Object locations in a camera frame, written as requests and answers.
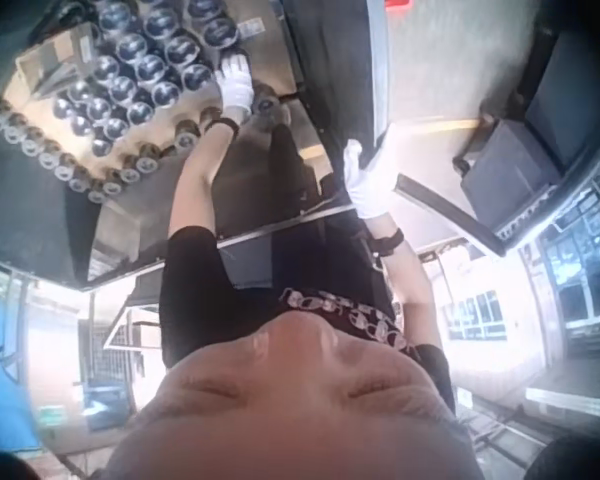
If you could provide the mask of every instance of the black sleeve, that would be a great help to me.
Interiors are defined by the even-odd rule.
[[[442,350],[433,345],[419,345],[416,351],[420,356],[420,366],[433,379],[440,396],[451,409],[456,413],[456,403],[453,398],[453,388],[451,388],[451,375],[449,373],[449,362]]]
[[[202,227],[177,232],[169,240],[160,293],[167,368],[199,348],[231,340],[238,301],[213,233]]]

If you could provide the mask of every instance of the cardboard box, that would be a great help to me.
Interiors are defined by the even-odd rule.
[[[91,25],[83,23],[30,48],[16,59],[16,67],[31,98],[40,100],[88,77],[96,58]]]

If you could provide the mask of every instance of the red object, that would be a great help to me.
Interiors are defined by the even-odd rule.
[[[404,12],[411,8],[412,0],[384,0],[387,12]]]

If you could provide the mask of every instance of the white glove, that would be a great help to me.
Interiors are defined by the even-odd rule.
[[[344,181],[351,202],[362,220],[389,212],[391,196],[398,183],[398,165],[392,145],[396,131],[389,126],[382,146],[367,168],[360,168],[362,145],[349,140],[344,150]]]
[[[222,93],[224,110],[241,108],[251,113],[253,104],[253,82],[247,57],[234,54],[222,60],[216,79]]]

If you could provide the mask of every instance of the black wristband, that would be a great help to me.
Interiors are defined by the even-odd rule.
[[[404,233],[398,229],[393,237],[369,240],[369,246],[373,253],[376,253],[380,258],[390,257],[404,242]]]
[[[226,125],[227,127],[229,127],[231,130],[233,130],[233,139],[235,140],[236,138],[238,138],[238,133],[240,133],[240,127],[238,126],[238,124],[236,122],[234,122],[233,120],[231,120],[230,118],[227,117],[222,117],[222,118],[218,118],[216,120],[213,120],[208,126],[207,129],[204,131],[204,133],[207,133],[209,130],[211,130],[211,128],[214,125],[217,125],[218,123],[222,123],[223,125]]]

